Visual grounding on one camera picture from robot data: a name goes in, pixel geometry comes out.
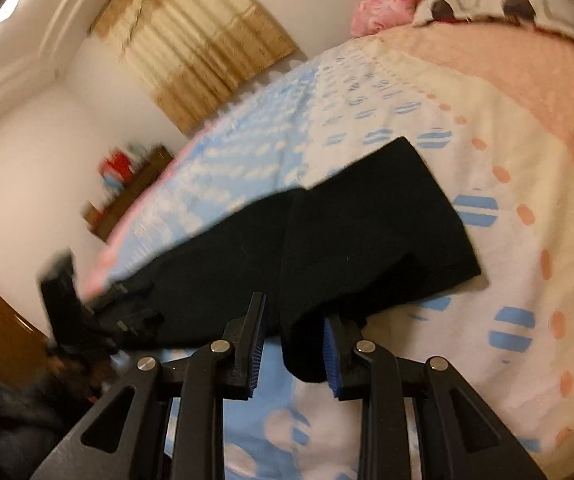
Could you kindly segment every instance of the silver screw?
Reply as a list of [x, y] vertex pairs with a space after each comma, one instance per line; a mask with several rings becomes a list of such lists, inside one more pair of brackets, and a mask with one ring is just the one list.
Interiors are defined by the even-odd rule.
[[211, 346], [209, 346], [209, 348], [211, 348], [212, 352], [221, 354], [229, 350], [230, 346], [231, 345], [229, 344], [229, 341], [225, 341], [224, 339], [218, 339], [218, 341], [214, 341], [213, 343], [211, 343]]
[[449, 362], [444, 357], [432, 357], [429, 359], [429, 365], [438, 372], [443, 372], [449, 368]]
[[136, 364], [142, 372], [148, 372], [156, 366], [156, 360], [153, 357], [141, 357]]
[[364, 354], [371, 354], [375, 349], [376, 345], [372, 343], [372, 341], [367, 341], [366, 339], [356, 343], [356, 350]]

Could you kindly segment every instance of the curtain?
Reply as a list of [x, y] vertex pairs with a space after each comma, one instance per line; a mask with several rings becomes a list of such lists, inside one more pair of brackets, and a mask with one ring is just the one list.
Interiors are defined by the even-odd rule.
[[185, 133], [295, 50], [255, 0], [110, 0], [93, 30]]

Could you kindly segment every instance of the ceiling molding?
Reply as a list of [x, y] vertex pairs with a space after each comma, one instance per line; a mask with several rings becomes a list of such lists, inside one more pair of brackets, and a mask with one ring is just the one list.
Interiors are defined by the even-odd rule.
[[65, 73], [107, 1], [61, 0], [36, 52], [0, 68], [0, 117]]

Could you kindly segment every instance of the red object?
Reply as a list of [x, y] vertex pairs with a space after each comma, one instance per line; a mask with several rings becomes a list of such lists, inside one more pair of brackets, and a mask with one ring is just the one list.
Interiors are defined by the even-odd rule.
[[111, 156], [100, 163], [98, 173], [104, 174], [107, 172], [119, 176], [123, 184], [129, 182], [134, 176], [131, 160], [120, 150], [111, 152]]

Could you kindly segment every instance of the bed sheet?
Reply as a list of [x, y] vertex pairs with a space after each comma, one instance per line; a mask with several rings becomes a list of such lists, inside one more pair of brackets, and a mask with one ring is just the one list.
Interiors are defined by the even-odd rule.
[[[574, 471], [574, 45], [559, 38], [434, 24], [327, 51], [186, 146], [112, 235], [86, 293], [400, 136], [452, 201], [483, 276], [372, 316], [366, 335], [406, 358], [445, 356], [563, 478]], [[360, 416], [359, 402], [289, 375], [270, 340], [254, 399], [225, 403], [227, 478], [354, 479]]]

